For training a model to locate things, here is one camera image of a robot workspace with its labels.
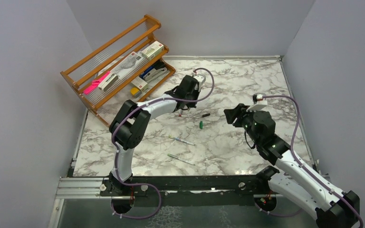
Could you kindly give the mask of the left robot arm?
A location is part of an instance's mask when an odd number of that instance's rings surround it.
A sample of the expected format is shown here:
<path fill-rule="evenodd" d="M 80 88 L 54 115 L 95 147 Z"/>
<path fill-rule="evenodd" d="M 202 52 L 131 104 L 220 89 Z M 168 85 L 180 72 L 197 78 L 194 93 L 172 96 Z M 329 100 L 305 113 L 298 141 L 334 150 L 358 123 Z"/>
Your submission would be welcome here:
<path fill-rule="evenodd" d="M 112 142 L 115 145 L 115 163 L 111 170 L 113 190 L 125 195 L 130 190 L 132 158 L 135 147 L 142 141 L 149 121 L 163 114 L 195 108 L 206 77 L 186 75 L 175 88 L 160 97 L 146 101 L 127 100 L 110 124 Z"/>

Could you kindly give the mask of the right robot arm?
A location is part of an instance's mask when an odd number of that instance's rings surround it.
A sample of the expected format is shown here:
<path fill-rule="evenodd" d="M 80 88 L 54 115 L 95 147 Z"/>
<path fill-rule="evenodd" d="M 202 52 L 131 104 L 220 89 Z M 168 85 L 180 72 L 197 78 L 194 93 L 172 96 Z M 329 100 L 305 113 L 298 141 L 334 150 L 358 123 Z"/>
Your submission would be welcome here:
<path fill-rule="evenodd" d="M 260 156 L 270 162 L 257 174 L 259 192 L 283 195 L 310 215 L 319 228 L 351 228 L 361 223 L 359 196 L 344 192 L 300 159 L 275 134 L 276 123 L 269 112 L 244 104 L 223 112 L 227 123 L 243 128 Z"/>

